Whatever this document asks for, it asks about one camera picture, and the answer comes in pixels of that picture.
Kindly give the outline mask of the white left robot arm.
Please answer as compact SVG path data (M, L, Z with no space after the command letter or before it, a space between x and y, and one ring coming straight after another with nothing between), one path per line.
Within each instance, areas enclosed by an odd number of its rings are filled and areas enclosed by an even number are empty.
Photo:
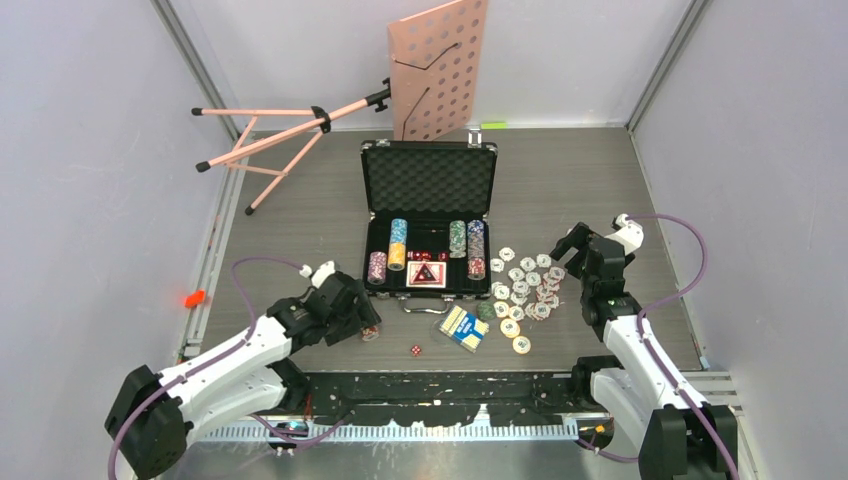
M124 459L137 478L153 479L219 427L275 408L298 412L311 384L292 355L318 343L332 346L381 321L363 281L327 262L302 295L276 301L204 354L159 372L136 368L104 423L112 439L108 478L116 478Z

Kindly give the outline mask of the blue playing card deck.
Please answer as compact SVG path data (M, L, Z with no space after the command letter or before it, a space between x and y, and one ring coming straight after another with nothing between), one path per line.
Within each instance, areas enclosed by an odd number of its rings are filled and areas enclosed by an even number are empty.
M439 331L469 352L476 352L489 325L460 306L454 306L439 324Z

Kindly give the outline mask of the green poker chip stack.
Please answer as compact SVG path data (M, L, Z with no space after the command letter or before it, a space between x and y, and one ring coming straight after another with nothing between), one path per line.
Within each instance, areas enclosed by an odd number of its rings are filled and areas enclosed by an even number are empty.
M493 302L483 301L476 307L477 317L485 322L494 321L498 318Z

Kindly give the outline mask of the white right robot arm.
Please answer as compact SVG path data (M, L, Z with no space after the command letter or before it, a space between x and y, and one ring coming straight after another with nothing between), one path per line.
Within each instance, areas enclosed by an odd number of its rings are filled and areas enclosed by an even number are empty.
M602 235L577 223L550 255L581 285L585 323L606 356L581 357L571 371L571 397L584 410L603 407L616 432L637 449L643 479L737 479L738 423L683 375L660 345L642 306L626 289L625 270L644 240L636 215L622 214Z

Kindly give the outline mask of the black poker set case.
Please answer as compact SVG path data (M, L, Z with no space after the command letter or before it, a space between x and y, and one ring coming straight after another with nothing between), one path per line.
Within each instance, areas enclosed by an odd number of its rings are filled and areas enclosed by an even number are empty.
M491 296L488 217L498 159L494 142L365 140L360 146L367 224L362 277L369 296L386 299L484 300ZM366 280L370 254L388 253L391 221L407 221L406 247L437 254L449 251L452 221L483 222L486 272L471 279L466 258L446 258L444 287L407 286L408 267L387 270L382 284Z

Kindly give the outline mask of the red white chip stack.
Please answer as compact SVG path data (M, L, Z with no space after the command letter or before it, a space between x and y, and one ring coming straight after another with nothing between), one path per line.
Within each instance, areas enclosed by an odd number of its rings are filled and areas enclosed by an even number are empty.
M387 277L387 253L373 251L367 264L367 281L373 285L382 285Z

